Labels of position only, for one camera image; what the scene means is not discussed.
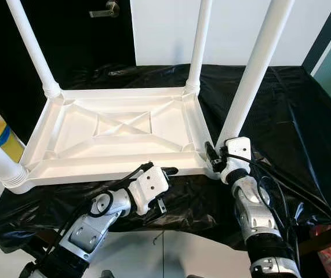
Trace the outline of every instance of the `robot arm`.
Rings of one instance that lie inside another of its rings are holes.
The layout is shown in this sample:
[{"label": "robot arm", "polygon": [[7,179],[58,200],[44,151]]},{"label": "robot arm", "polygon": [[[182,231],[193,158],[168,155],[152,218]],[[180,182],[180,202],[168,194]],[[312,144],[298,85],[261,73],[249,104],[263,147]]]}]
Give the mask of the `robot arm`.
[{"label": "robot arm", "polygon": [[[76,219],[43,263],[37,269],[26,267],[20,277],[80,278],[103,245],[109,227],[132,211],[146,214],[148,204],[168,190],[164,171],[152,163],[148,165],[150,168],[128,188],[107,191],[93,198],[88,213]],[[158,199],[158,203],[160,206],[162,200]]]},{"label": "robot arm", "polygon": [[249,176],[248,162],[224,155],[229,153],[250,160],[250,140],[246,137],[227,140],[221,157],[210,143],[207,142],[205,148],[214,171],[221,172],[222,182],[231,185],[236,217],[252,263],[252,277],[300,278],[293,249],[283,240],[266,205],[270,203],[268,193],[263,188],[258,192],[257,181]]}]

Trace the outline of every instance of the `white floor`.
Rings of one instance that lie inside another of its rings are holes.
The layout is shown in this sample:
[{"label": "white floor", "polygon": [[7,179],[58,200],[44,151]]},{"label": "white floor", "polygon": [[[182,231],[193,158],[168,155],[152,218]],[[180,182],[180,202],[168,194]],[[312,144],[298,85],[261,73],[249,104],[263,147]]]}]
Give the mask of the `white floor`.
[{"label": "white floor", "polygon": [[[184,278],[193,274],[205,278],[250,277],[246,252],[235,251],[202,237],[182,232],[110,233],[103,249],[85,272],[84,278],[99,278],[109,269],[115,278]],[[0,277],[18,277],[33,258],[18,250],[4,254],[0,250]]]}]

